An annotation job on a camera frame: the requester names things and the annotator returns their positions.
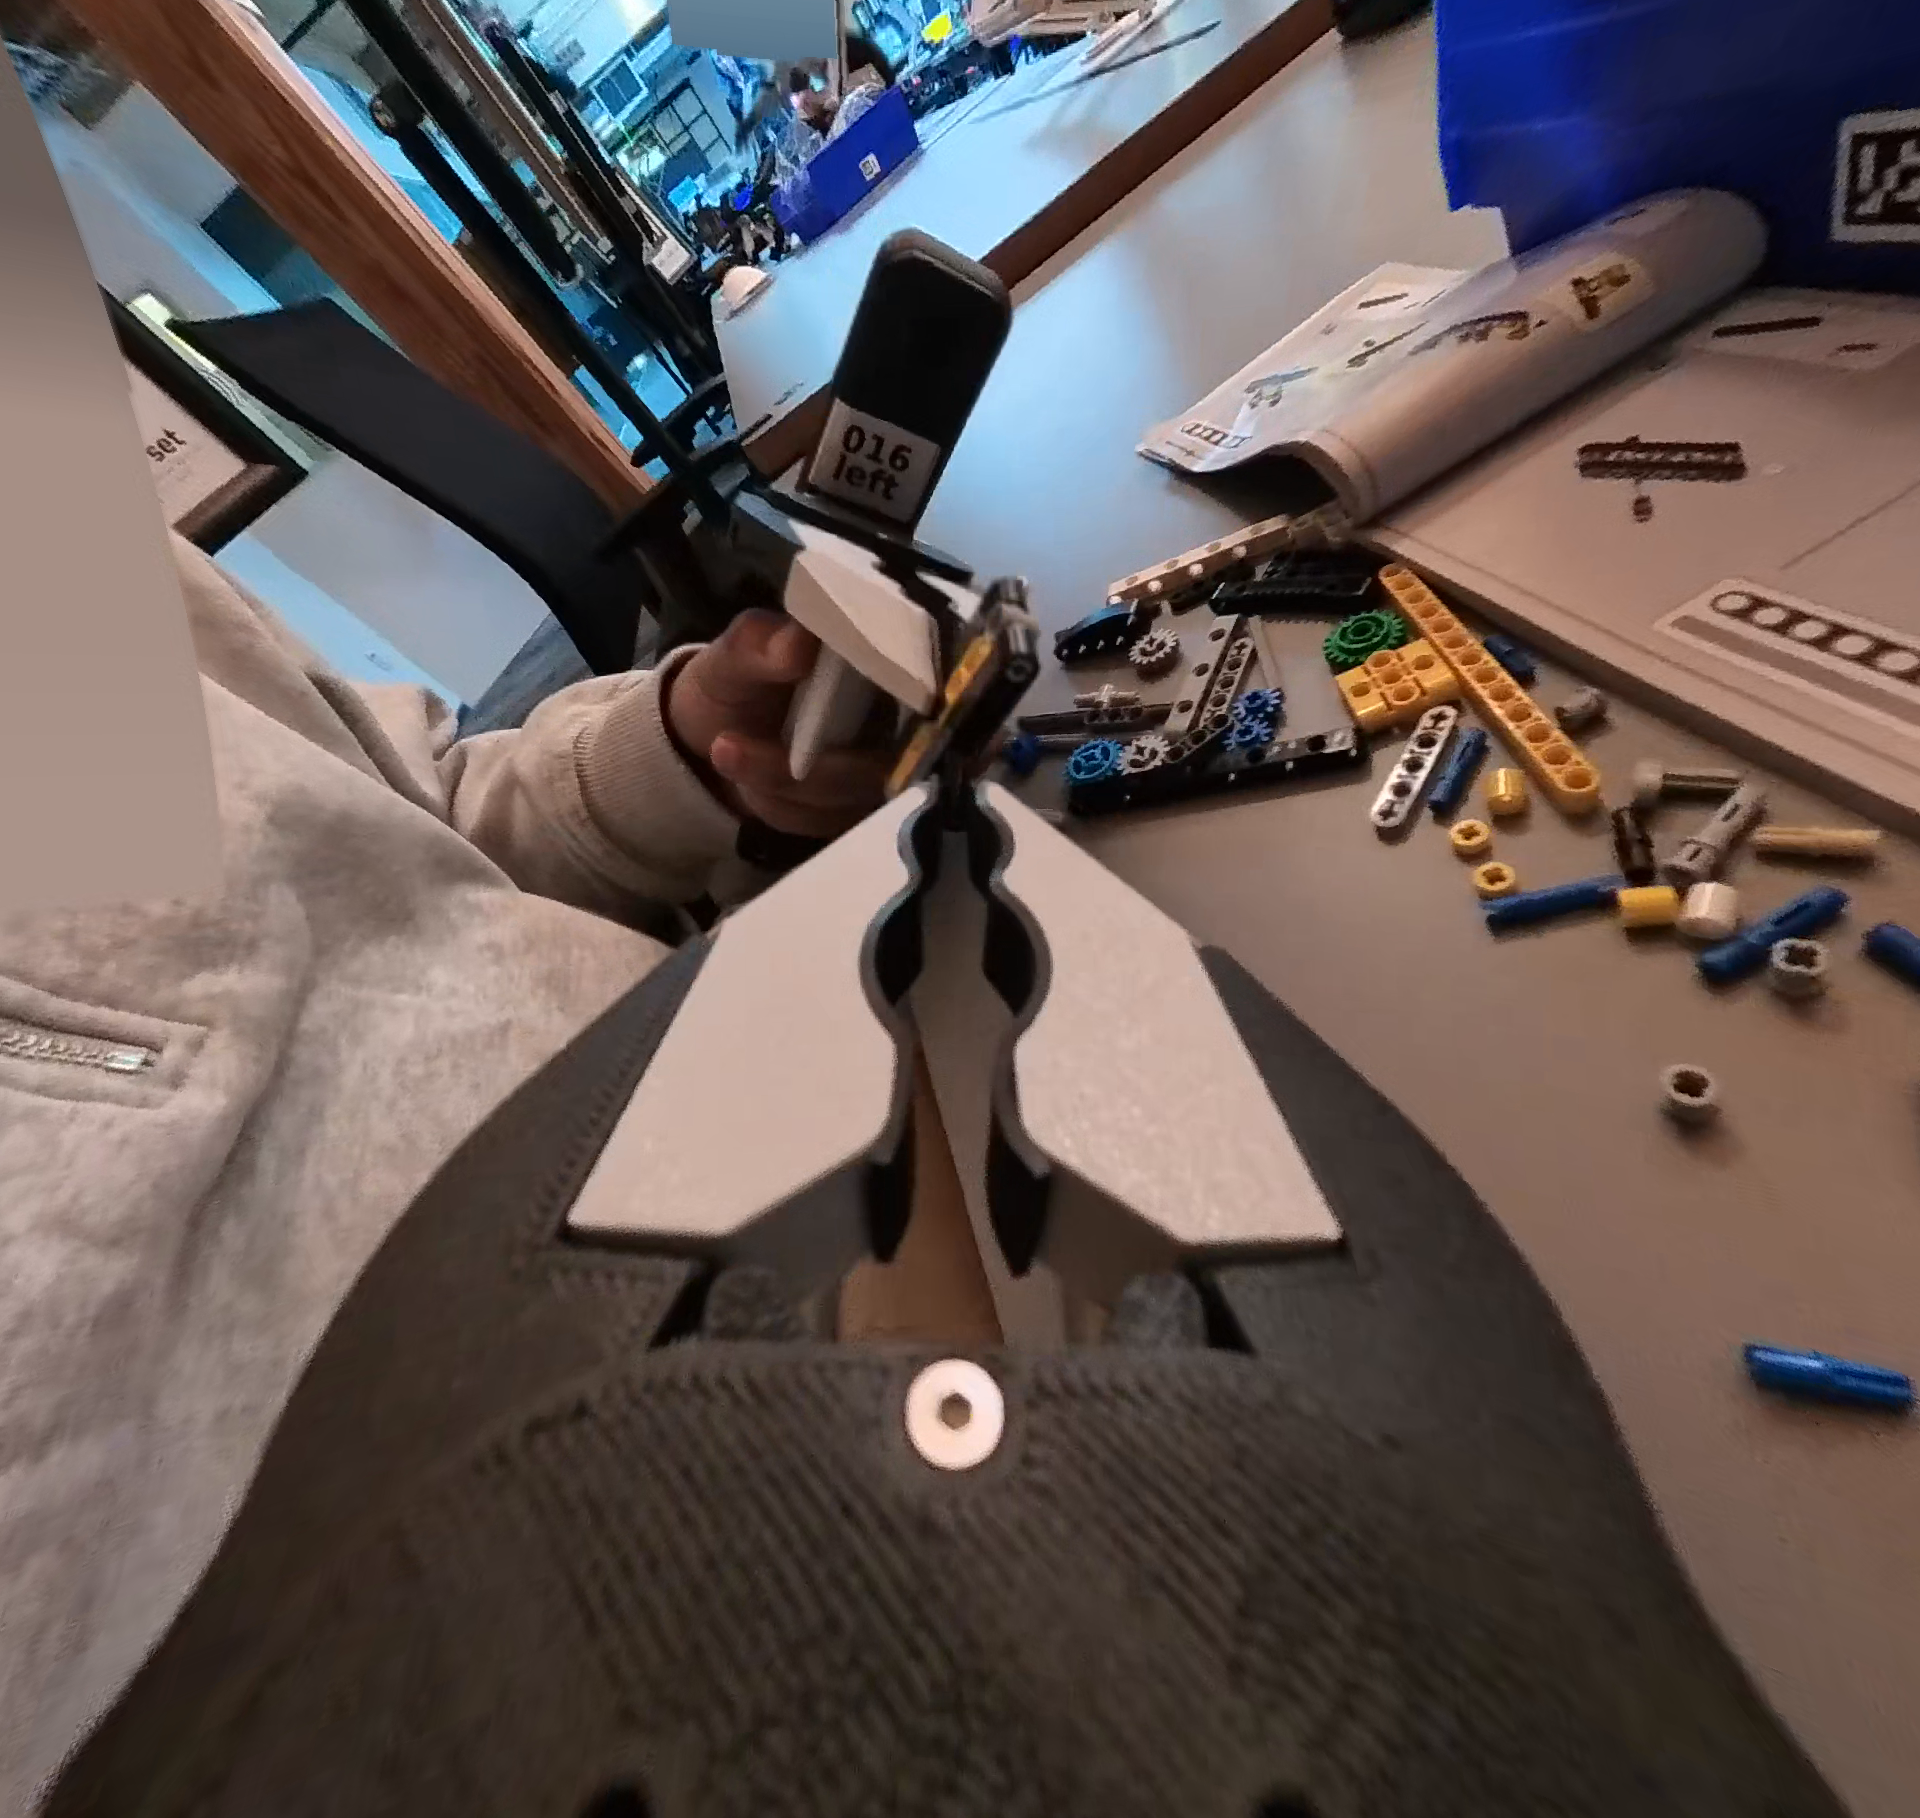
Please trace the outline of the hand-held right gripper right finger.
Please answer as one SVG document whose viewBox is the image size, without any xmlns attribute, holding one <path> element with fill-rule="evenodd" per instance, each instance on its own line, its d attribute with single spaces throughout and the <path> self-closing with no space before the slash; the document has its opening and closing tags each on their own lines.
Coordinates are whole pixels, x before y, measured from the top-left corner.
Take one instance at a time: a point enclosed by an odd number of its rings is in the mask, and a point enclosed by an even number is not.
<svg viewBox="0 0 1920 1818">
<path fill-rule="evenodd" d="M 983 784 L 986 1221 L 1014 1277 L 1115 1307 L 1136 1277 L 1332 1254 L 1345 1231 L 1182 926 Z"/>
</svg>

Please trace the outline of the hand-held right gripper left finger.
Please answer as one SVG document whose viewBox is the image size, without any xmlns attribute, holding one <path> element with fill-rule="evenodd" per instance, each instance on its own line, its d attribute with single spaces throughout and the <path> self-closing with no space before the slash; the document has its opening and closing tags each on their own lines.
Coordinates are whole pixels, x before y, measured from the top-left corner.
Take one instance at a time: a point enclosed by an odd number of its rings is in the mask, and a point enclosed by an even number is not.
<svg viewBox="0 0 1920 1818">
<path fill-rule="evenodd" d="M 896 1254 L 924 820 L 908 784 L 712 932 L 566 1208 L 571 1240 L 767 1266 L 801 1297 Z"/>
</svg>

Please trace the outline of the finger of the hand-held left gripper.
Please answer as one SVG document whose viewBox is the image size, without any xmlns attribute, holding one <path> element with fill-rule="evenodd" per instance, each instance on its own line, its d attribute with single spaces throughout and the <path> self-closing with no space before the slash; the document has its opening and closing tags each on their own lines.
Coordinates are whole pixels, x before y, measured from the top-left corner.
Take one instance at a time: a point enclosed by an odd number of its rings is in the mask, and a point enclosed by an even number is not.
<svg viewBox="0 0 1920 1818">
<path fill-rule="evenodd" d="M 799 538 L 784 580 L 784 614 L 910 715 L 933 714 L 944 684 L 943 619 L 876 570 L 855 538 Z"/>
<path fill-rule="evenodd" d="M 973 615 L 983 590 L 967 562 L 901 534 L 868 534 L 868 553 L 884 580 L 933 615 Z"/>
</svg>

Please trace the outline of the black yellow lego beam assembly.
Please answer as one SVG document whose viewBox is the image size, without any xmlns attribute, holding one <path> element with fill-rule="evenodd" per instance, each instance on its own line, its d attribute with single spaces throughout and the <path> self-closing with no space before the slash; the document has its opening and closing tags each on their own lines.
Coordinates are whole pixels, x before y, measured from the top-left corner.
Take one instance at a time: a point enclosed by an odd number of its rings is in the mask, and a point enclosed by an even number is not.
<svg viewBox="0 0 1920 1818">
<path fill-rule="evenodd" d="M 964 635 L 933 714 L 903 746 L 888 799 L 933 780 L 965 791 L 980 780 L 1015 704 L 1041 672 L 1042 641 L 1027 575 L 993 580 Z"/>
</svg>

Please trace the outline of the person's left forearm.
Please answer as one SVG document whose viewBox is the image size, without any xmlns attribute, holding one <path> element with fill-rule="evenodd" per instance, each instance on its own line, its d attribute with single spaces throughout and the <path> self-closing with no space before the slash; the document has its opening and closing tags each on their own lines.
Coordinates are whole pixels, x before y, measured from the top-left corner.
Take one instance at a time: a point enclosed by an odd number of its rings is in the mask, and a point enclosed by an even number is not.
<svg viewBox="0 0 1920 1818">
<path fill-rule="evenodd" d="M 629 927 L 748 900 L 765 879 L 742 856 L 746 823 L 668 727 L 695 660 L 683 646 L 653 670 L 574 683 L 522 727 L 438 727 L 445 820 L 510 883 Z"/>
</svg>

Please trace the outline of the white long lego beam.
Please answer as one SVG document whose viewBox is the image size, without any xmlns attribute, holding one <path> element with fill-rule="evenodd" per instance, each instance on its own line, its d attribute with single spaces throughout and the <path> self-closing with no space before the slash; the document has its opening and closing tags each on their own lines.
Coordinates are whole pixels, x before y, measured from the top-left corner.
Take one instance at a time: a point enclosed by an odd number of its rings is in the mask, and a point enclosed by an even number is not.
<svg viewBox="0 0 1920 1818">
<path fill-rule="evenodd" d="M 1108 584 L 1103 605 L 1167 602 L 1191 589 L 1260 562 L 1299 540 L 1304 517 L 1263 517 L 1220 538 L 1157 558 Z"/>
</svg>

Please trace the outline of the light grey long lego beam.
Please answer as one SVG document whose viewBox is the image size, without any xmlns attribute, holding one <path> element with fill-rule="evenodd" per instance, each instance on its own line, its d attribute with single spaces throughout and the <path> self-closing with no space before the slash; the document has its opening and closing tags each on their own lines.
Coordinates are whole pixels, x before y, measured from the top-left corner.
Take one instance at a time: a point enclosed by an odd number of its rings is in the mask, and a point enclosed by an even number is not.
<svg viewBox="0 0 1920 1818">
<path fill-rule="evenodd" d="M 1212 614 L 1207 628 L 1187 635 L 1187 670 L 1165 715 L 1172 754 L 1195 749 L 1203 733 L 1230 717 L 1255 660 L 1251 623 L 1245 614 Z"/>
</svg>

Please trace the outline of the long black lego beam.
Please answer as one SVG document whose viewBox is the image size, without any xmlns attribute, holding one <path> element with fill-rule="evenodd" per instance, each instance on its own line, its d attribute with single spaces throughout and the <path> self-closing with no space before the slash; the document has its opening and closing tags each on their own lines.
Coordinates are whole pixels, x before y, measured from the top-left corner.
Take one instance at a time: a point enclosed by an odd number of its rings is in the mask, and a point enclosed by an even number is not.
<svg viewBox="0 0 1920 1818">
<path fill-rule="evenodd" d="M 1220 744 L 1230 729 L 1217 727 L 1201 734 L 1195 749 L 1182 756 L 1171 754 L 1162 768 L 1136 776 L 1124 774 L 1092 789 L 1091 796 L 1070 797 L 1064 789 L 1064 810 L 1078 820 L 1109 818 L 1233 794 L 1260 794 L 1355 770 L 1366 773 L 1372 763 L 1370 749 L 1355 729 L 1276 737 L 1260 760 L 1226 756 Z"/>
</svg>

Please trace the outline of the light grey short lego beam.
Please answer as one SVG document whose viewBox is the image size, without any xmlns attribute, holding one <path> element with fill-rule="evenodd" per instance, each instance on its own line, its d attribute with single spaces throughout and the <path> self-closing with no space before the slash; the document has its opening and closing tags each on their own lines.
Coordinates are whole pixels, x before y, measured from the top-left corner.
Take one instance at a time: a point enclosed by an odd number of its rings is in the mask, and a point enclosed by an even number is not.
<svg viewBox="0 0 1920 1818">
<path fill-rule="evenodd" d="M 1392 768 L 1386 773 L 1368 823 L 1382 839 L 1396 839 L 1409 826 L 1443 756 L 1461 722 L 1457 704 L 1431 706 L 1412 727 Z"/>
</svg>

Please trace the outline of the long yellow lego beam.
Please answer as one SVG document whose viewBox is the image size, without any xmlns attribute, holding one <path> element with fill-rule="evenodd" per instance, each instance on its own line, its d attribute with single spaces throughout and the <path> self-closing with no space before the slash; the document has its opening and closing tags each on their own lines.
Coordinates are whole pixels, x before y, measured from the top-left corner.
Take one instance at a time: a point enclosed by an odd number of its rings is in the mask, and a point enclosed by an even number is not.
<svg viewBox="0 0 1920 1818">
<path fill-rule="evenodd" d="M 1512 749 L 1532 788 L 1566 818 L 1595 814 L 1603 801 L 1595 766 L 1529 689 L 1503 670 L 1485 641 L 1404 566 L 1382 562 L 1379 589 L 1454 670 L 1465 699 Z"/>
</svg>

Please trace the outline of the scattered small lego pieces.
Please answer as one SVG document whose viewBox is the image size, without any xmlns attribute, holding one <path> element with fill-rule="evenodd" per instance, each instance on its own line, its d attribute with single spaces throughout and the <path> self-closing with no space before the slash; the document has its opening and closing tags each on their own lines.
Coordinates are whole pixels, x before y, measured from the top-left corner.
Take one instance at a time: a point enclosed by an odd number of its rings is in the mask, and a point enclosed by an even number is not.
<svg viewBox="0 0 1920 1818">
<path fill-rule="evenodd" d="M 1509 636 L 1491 632 L 1482 641 L 1531 692 L 1536 660 Z M 1575 746 L 1609 717 L 1605 696 L 1592 687 L 1544 709 Z M 1612 910 L 1622 932 L 1670 932 L 1694 945 L 1697 971 L 1715 988 L 1764 976 L 1780 997 L 1823 992 L 1822 935 L 1847 913 L 1847 889 L 1810 885 L 1776 908 L 1749 913 L 1727 868 L 1742 851 L 1765 864 L 1864 868 L 1880 855 L 1878 831 L 1776 820 L 1765 788 L 1744 774 L 1651 760 L 1636 768 L 1628 797 L 1609 810 L 1612 868 L 1569 885 L 1527 888 L 1500 859 L 1498 828 L 1517 823 L 1541 794 L 1521 766 L 1487 770 L 1485 810 L 1475 816 L 1470 789 L 1487 749 L 1482 729 L 1457 727 L 1426 799 L 1448 823 L 1450 847 L 1471 867 L 1475 889 L 1493 905 L 1493 932 Z"/>
</svg>

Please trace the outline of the lego instruction booklet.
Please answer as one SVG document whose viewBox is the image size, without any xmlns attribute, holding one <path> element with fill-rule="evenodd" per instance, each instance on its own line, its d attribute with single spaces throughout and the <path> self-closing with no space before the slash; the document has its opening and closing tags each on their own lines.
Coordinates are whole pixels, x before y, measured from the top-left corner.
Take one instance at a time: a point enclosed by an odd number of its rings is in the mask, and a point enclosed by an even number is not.
<svg viewBox="0 0 1920 1818">
<path fill-rule="evenodd" d="M 1918 810 L 1918 303 L 1771 287 L 1727 193 L 1378 265 L 1152 424 L 1872 818 Z"/>
</svg>

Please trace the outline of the blue lego pin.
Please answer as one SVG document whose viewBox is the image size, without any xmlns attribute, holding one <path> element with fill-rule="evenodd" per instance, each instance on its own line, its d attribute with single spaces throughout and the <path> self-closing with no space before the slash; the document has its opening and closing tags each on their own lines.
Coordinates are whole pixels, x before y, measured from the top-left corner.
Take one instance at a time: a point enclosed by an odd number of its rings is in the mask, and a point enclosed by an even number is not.
<svg viewBox="0 0 1920 1818">
<path fill-rule="evenodd" d="M 1891 1415 L 1912 1412 L 1916 1400 L 1908 1373 L 1825 1351 L 1746 1342 L 1742 1368 L 1770 1397 Z"/>
</svg>

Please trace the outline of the person's left hand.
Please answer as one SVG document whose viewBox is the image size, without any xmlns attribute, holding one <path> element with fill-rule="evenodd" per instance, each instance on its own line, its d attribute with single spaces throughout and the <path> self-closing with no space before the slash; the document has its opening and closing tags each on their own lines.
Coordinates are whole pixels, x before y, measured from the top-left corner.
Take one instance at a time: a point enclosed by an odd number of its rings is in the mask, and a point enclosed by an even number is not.
<svg viewBox="0 0 1920 1818">
<path fill-rule="evenodd" d="M 750 610 L 661 667 L 665 729 L 710 791 L 735 818 L 804 839 L 837 837 L 878 810 L 888 776 L 878 749 L 827 749 L 804 776 L 792 773 L 784 722 L 818 649 L 796 619 Z"/>
</svg>

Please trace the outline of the blue parts bin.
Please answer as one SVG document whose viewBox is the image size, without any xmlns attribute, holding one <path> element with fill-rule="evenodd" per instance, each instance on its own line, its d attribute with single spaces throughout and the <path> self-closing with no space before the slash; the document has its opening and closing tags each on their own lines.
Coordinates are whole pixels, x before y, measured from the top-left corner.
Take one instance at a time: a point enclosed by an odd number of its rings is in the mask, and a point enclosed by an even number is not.
<svg viewBox="0 0 1920 1818">
<path fill-rule="evenodd" d="M 779 177 L 772 211 L 794 243 L 816 243 L 920 151 L 913 106 L 901 85 L 889 85 L 804 164 Z"/>
</svg>

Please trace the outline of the black office chair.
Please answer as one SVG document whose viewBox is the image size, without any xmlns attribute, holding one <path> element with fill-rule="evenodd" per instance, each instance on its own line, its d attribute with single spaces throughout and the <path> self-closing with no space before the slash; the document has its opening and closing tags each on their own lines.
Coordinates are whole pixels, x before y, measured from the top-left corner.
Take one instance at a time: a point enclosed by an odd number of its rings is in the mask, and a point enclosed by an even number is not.
<svg viewBox="0 0 1920 1818">
<path fill-rule="evenodd" d="M 715 638 L 727 615 L 673 566 L 675 495 L 596 491 L 515 426 L 460 397 L 330 300 L 180 319 L 179 335 L 257 401 L 322 438 L 507 562 L 595 674 Z"/>
</svg>

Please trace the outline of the framed paper sign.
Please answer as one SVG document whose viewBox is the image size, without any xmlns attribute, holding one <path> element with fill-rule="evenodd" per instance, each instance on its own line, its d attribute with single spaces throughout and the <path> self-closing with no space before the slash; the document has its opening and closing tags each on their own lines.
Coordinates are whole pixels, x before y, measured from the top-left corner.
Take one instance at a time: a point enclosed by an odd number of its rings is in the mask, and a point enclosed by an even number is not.
<svg viewBox="0 0 1920 1818">
<path fill-rule="evenodd" d="M 307 454 L 170 323 L 100 295 L 162 513 L 198 553 L 217 555 L 305 484 Z"/>
</svg>

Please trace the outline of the blue storage bin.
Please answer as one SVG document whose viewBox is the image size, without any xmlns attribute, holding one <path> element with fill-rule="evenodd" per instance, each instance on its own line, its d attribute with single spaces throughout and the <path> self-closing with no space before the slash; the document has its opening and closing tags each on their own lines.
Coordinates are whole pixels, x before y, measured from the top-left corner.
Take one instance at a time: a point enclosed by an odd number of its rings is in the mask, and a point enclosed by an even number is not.
<svg viewBox="0 0 1920 1818">
<path fill-rule="evenodd" d="M 1918 0 L 1432 0 L 1450 204 L 1517 251 L 1672 190 L 1780 287 L 1918 290 Z"/>
</svg>

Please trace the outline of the yellow lego frame piece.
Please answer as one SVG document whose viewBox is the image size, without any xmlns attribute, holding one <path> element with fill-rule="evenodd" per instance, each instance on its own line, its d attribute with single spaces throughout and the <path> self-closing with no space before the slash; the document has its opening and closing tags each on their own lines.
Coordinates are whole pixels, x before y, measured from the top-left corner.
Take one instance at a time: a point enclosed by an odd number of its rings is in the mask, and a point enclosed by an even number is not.
<svg viewBox="0 0 1920 1818">
<path fill-rule="evenodd" d="M 1412 727 L 1427 709 L 1461 702 L 1454 666 L 1426 638 L 1368 655 L 1333 674 L 1333 687 L 1360 734 Z"/>
</svg>

